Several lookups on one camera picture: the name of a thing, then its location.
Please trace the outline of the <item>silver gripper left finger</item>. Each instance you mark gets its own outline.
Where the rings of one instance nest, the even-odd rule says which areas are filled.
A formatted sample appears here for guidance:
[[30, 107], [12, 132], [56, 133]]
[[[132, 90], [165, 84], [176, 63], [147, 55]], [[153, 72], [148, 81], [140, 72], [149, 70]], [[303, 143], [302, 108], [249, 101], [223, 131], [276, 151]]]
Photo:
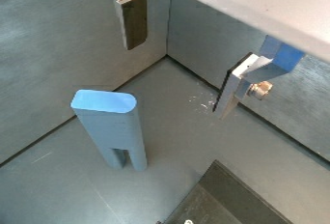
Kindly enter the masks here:
[[147, 0], [113, 0], [120, 19], [124, 47], [132, 50], [147, 39]]

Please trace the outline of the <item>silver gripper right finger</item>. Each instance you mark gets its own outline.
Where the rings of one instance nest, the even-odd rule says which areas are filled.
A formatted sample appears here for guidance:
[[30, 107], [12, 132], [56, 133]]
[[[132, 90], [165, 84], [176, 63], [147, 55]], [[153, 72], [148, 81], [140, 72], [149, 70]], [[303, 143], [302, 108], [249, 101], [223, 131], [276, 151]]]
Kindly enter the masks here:
[[306, 53], [265, 36], [259, 53], [248, 53], [228, 69], [213, 113], [223, 119], [245, 96], [261, 100], [272, 89], [269, 80], [294, 70]]

